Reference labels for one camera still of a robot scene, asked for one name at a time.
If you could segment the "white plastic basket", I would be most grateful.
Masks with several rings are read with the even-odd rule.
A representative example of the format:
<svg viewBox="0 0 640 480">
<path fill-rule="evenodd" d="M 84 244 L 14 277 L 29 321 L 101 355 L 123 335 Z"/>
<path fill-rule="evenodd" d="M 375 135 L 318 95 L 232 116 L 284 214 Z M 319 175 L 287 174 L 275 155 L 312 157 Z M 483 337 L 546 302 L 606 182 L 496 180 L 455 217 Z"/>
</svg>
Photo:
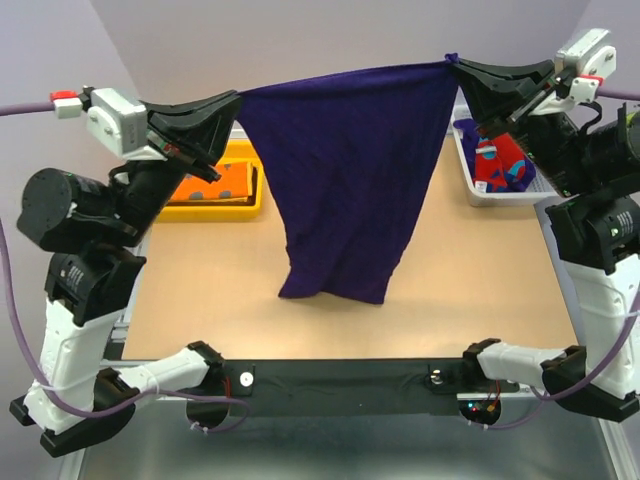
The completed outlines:
<svg viewBox="0 0 640 480">
<path fill-rule="evenodd" d="M 450 117 L 448 134 L 451 134 L 459 157 L 459 167 L 463 178 L 464 191 L 469 204 L 473 207 L 522 207 L 533 206 L 548 198 L 557 198 L 547 180 L 537 173 L 525 192 L 520 193 L 486 193 L 478 190 L 470 174 L 462 146 L 462 132 L 454 126 L 454 122 L 471 117 L 466 103 L 455 104 Z"/>
</svg>

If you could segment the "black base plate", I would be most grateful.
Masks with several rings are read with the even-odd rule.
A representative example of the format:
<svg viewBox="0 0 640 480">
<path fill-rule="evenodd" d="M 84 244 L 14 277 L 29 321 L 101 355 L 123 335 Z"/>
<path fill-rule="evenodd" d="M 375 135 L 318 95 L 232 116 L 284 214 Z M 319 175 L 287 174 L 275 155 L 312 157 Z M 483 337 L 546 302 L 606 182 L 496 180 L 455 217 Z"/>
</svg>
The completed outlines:
<svg viewBox="0 0 640 480">
<path fill-rule="evenodd" d="M 460 415 L 461 398 L 485 398 L 495 384 L 470 378 L 459 358 L 361 360 L 227 360 L 222 372 L 182 391 L 224 393 L 259 417 Z"/>
</svg>

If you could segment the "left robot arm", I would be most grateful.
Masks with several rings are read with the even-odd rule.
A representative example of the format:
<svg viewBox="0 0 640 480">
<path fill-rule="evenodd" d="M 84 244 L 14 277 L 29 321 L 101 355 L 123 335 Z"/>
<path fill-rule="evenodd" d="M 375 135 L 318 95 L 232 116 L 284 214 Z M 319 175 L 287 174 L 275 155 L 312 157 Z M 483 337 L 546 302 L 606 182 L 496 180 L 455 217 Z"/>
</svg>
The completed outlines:
<svg viewBox="0 0 640 480">
<path fill-rule="evenodd" d="M 86 87 L 31 106 L 60 119 L 85 117 L 89 133 L 120 160 L 106 182 L 42 169 L 22 194 L 18 230 L 51 259 L 43 345 L 27 358 L 34 380 L 10 411 L 19 423 L 39 427 L 50 456 L 113 438 L 160 396 L 184 399 L 194 429 L 225 429 L 238 400 L 222 356 L 208 344 L 193 342 L 136 367 L 106 367 L 102 359 L 146 262 L 134 248 L 185 178 L 218 179 L 215 166 L 241 104 L 232 90 L 158 105 Z"/>
</svg>

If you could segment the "purple towel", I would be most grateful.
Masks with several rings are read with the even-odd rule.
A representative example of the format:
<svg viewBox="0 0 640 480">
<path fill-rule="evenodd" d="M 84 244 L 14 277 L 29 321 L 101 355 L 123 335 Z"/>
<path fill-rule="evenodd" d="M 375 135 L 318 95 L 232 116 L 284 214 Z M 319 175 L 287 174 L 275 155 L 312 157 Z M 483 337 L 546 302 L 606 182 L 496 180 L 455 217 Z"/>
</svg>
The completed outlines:
<svg viewBox="0 0 640 480">
<path fill-rule="evenodd" d="M 239 123 L 284 224 L 285 299 L 383 303 L 435 171 L 456 54 L 242 93 Z"/>
<path fill-rule="evenodd" d="M 464 120 L 458 120 L 454 122 L 454 126 L 461 130 L 462 132 L 462 146 L 464 150 L 464 154 L 466 157 L 467 165 L 470 170 L 471 177 L 473 176 L 473 167 L 474 167 L 474 157 L 475 157 L 475 148 L 481 138 L 476 131 L 476 123 L 473 119 L 468 118 Z M 527 173 L 527 188 L 536 177 L 536 169 L 533 163 L 526 157 L 528 165 L 528 173 Z"/>
</svg>

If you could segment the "yellow plastic tray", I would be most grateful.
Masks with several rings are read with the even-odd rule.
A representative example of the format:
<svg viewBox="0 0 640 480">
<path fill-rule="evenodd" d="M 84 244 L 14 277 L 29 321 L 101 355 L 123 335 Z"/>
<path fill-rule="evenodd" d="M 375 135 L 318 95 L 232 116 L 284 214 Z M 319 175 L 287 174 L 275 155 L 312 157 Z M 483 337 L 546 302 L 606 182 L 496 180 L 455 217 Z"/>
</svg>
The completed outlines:
<svg viewBox="0 0 640 480">
<path fill-rule="evenodd" d="M 158 216 L 157 221 L 164 223 L 238 222 L 256 218 L 262 207 L 265 176 L 259 156 L 248 139 L 231 140 L 226 147 L 224 156 L 216 165 L 216 170 L 223 163 L 237 161 L 251 162 L 261 171 L 259 197 L 255 205 L 249 205 L 247 201 L 168 203 Z"/>
</svg>

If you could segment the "brown towel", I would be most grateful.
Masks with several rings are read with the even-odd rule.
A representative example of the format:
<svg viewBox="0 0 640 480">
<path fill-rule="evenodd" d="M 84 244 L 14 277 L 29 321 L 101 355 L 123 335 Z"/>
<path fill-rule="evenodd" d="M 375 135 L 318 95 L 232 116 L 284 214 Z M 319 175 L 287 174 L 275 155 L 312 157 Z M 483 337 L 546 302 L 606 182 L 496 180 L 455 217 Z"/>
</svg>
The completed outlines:
<svg viewBox="0 0 640 480">
<path fill-rule="evenodd" d="M 260 181 L 260 169 L 254 165 L 250 164 L 248 167 L 248 199 L 247 202 L 249 205 L 255 205 L 257 198 L 259 197 L 259 181 Z"/>
</svg>

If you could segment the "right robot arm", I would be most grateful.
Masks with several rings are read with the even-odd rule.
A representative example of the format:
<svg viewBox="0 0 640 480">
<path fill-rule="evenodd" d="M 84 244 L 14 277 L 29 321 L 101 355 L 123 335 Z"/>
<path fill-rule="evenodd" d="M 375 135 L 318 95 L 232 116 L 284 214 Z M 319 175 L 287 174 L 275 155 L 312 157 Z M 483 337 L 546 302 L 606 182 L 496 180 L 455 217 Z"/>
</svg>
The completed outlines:
<svg viewBox="0 0 640 480">
<path fill-rule="evenodd" d="M 585 335 L 564 349 L 474 343 L 461 381 L 472 390 L 524 384 L 567 411 L 621 422 L 639 410 L 639 116 L 620 107 L 611 122 L 575 125 L 569 111 L 598 110 L 605 77 L 580 60 L 501 67 L 457 59 L 452 68 L 478 134 L 509 135 L 561 197 L 546 213 Z"/>
</svg>

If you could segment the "orange towel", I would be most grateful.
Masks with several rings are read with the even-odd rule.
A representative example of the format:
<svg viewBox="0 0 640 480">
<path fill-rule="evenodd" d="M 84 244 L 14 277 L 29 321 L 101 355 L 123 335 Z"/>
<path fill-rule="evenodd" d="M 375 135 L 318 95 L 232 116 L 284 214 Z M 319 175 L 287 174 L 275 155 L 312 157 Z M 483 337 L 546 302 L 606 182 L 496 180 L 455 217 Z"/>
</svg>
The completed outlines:
<svg viewBox="0 0 640 480">
<path fill-rule="evenodd" d="M 223 163 L 219 178 L 211 183 L 187 175 L 172 195 L 170 204 L 190 202 L 247 201 L 253 194 L 253 164 L 248 161 Z"/>
</svg>

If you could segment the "aluminium frame rail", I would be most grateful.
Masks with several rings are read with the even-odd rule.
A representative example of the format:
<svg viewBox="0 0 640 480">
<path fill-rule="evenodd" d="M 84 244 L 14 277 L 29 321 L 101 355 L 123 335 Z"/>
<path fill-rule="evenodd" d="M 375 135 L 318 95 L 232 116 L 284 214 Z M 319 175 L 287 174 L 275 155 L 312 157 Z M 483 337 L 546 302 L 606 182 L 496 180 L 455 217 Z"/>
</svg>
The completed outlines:
<svg viewBox="0 0 640 480">
<path fill-rule="evenodd" d="M 592 385 L 592 382 L 602 374 L 604 370 L 606 370 L 609 365 L 613 362 L 614 357 L 617 353 L 614 349 L 611 349 L 597 364 L 593 370 L 587 374 L 582 380 L 578 381 L 571 387 L 568 387 L 558 393 L 551 394 L 550 388 L 547 388 L 547 392 L 544 394 L 539 393 L 533 386 L 530 387 L 531 393 L 538 398 L 541 402 L 557 402 L 559 403 L 561 400 L 568 398 L 576 393 L 580 393 L 585 390 L 588 386 Z M 124 409 L 127 405 L 133 403 L 143 404 L 145 402 L 146 397 L 160 398 L 160 397 L 173 397 L 180 398 L 188 401 L 194 402 L 204 402 L 204 403 L 218 403 L 218 404 L 242 404 L 241 400 L 234 400 L 231 396 L 229 396 L 226 392 L 223 393 L 222 396 L 207 396 L 207 395 L 197 395 L 192 392 L 193 388 L 183 388 L 178 391 L 167 390 L 163 388 L 163 383 L 160 381 L 160 374 L 152 372 L 152 366 L 156 364 L 165 364 L 169 359 L 163 359 L 152 362 L 133 362 L 133 361 L 111 361 L 111 360 L 103 360 L 100 363 L 100 367 L 114 367 L 117 374 L 124 375 L 125 373 L 136 374 L 138 371 L 141 371 L 143 375 L 149 374 L 149 385 L 146 389 L 140 388 L 140 392 L 136 394 L 132 399 L 126 400 L 125 403 L 121 407 L 111 407 L 111 413 L 117 412 L 121 409 Z"/>
</svg>

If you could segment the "red blue towel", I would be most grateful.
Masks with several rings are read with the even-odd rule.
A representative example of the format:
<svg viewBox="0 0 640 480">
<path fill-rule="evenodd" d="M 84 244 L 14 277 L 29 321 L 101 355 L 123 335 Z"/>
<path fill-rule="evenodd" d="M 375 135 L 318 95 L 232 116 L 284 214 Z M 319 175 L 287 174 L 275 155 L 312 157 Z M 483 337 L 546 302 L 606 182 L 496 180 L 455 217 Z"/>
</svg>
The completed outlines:
<svg viewBox="0 0 640 480">
<path fill-rule="evenodd" d="M 515 141 L 504 134 L 481 138 L 475 148 L 473 182 L 482 193 L 524 192 L 528 165 Z"/>
</svg>

